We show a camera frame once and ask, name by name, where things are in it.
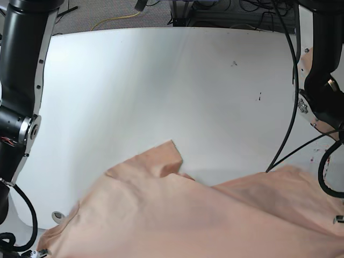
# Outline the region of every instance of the white table surface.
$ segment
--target white table surface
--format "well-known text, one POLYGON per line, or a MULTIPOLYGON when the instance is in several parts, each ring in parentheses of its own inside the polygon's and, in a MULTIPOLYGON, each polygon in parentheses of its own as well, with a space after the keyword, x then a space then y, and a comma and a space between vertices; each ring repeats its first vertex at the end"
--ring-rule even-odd
MULTIPOLYGON (((50 228, 52 212, 68 214, 106 169, 169 139, 184 159, 183 172, 201 183, 265 171, 291 118, 291 75, 279 33, 139 28, 53 37, 41 130, 17 184, 39 227, 50 228)), ((317 135, 298 115, 282 155, 317 135)), ((324 138, 286 163, 315 173, 332 143, 324 138)), ((334 155, 329 170, 339 186, 341 156, 334 155)), ((30 225, 29 210, 11 193, 30 225)))

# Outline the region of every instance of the cloth fold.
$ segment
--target cloth fold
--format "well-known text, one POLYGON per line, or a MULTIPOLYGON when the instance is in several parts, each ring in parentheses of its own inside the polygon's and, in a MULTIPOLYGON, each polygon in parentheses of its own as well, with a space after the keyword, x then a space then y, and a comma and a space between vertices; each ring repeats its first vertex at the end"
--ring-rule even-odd
POLYGON ((38 249, 55 258, 344 257, 339 199, 295 167, 212 188, 169 141, 109 169, 38 249))

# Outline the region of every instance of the peach cloth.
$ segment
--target peach cloth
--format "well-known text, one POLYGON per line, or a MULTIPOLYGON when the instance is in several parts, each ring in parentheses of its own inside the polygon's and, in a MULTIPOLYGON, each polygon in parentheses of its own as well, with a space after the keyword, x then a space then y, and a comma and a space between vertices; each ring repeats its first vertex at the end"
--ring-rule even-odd
POLYGON ((55 258, 344 257, 340 199, 294 167, 206 187, 170 141, 109 169, 38 249, 55 258))

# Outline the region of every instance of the yellow cable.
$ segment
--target yellow cable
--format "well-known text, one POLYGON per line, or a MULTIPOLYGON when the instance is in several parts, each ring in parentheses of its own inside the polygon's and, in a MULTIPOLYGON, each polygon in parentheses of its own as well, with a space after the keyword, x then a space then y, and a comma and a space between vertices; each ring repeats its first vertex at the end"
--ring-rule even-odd
POLYGON ((114 18, 109 18, 109 19, 105 19, 105 20, 102 20, 100 21, 99 23, 97 23, 95 26, 93 26, 93 28, 91 29, 91 31, 93 31, 97 26, 99 26, 100 24, 104 23, 104 22, 107 22, 109 20, 119 20, 119 19, 125 19, 125 18, 132 18, 132 17, 135 17, 137 15, 139 15, 140 12, 138 13, 135 13, 134 15, 128 15, 128 16, 122 16, 122 17, 114 17, 114 18))

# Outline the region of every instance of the pink fabric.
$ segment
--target pink fabric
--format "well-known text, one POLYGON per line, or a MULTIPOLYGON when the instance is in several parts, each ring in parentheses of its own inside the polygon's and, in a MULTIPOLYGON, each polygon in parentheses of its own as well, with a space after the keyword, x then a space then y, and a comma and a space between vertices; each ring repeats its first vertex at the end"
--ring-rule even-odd
POLYGON ((284 167, 217 185, 167 142, 109 169, 38 249, 55 258, 344 257, 342 201, 284 167))

